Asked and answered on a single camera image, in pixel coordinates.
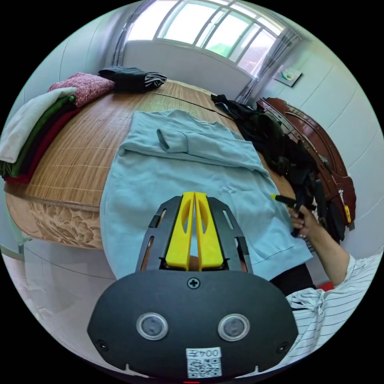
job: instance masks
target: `floor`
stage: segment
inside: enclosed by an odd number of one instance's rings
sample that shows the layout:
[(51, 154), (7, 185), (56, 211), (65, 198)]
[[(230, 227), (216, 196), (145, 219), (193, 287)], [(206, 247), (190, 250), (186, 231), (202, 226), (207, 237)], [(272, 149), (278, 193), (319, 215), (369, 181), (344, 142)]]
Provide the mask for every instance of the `floor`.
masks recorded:
[[(97, 299), (115, 281), (104, 252), (74, 252), (32, 240), (24, 245), (24, 262), (2, 257), (20, 296), (46, 331), (71, 352), (122, 372), (100, 357), (86, 333)], [(129, 369), (124, 373), (137, 374)]]

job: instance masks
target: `pile of black clothes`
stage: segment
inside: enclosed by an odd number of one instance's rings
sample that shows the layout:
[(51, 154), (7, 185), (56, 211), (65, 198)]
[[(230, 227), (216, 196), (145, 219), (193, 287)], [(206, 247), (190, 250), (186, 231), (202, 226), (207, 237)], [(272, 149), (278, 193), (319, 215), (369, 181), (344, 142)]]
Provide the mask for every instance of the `pile of black clothes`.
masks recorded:
[(115, 92), (144, 93), (159, 88), (167, 81), (166, 76), (158, 72), (144, 72), (132, 67), (106, 67), (99, 76), (115, 82)]
[(315, 198), (319, 222), (334, 240), (344, 240), (341, 214), (332, 202), (326, 202), (317, 163), (303, 143), (284, 134), (281, 122), (264, 110), (227, 100), (224, 95), (211, 95), (211, 99), (234, 119), (244, 139), (252, 142), (268, 166), (288, 180), (298, 203), (311, 210)]

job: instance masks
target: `carved wood headboard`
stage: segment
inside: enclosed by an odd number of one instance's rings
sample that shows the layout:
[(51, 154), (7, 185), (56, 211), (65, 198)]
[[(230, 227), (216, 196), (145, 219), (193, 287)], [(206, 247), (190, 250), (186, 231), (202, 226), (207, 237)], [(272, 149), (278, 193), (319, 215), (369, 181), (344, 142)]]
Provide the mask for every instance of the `carved wood headboard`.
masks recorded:
[(282, 128), (292, 140), (301, 140), (316, 160), (320, 170), (326, 200), (332, 200), (343, 215), (344, 224), (349, 226), (346, 210), (350, 219), (356, 218), (356, 194), (352, 179), (334, 142), (327, 132), (303, 111), (287, 104), (279, 98), (262, 98), (257, 101), (259, 107), (272, 113), (281, 123)]

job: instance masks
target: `window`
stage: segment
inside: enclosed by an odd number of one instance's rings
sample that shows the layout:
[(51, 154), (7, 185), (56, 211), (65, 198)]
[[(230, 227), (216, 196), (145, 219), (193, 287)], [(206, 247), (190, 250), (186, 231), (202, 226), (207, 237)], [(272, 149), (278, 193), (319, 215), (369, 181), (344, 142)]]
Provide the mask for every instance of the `window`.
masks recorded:
[(156, 0), (135, 21), (128, 41), (161, 40), (206, 50), (255, 76), (283, 29), (242, 1)]

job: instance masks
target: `person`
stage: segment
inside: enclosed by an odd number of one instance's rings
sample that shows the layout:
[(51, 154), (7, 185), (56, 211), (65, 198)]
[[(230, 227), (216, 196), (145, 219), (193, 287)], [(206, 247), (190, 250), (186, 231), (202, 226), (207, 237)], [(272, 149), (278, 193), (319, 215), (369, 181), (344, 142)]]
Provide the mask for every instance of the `person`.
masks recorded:
[(293, 227), (300, 230), (300, 237), (309, 240), (334, 288), (325, 292), (309, 287), (286, 296), (299, 335), (280, 364), (261, 374), (294, 363), (326, 343), (359, 305), (382, 257), (380, 253), (355, 259), (332, 239), (307, 208), (300, 208), (303, 219), (293, 209), (288, 211)]

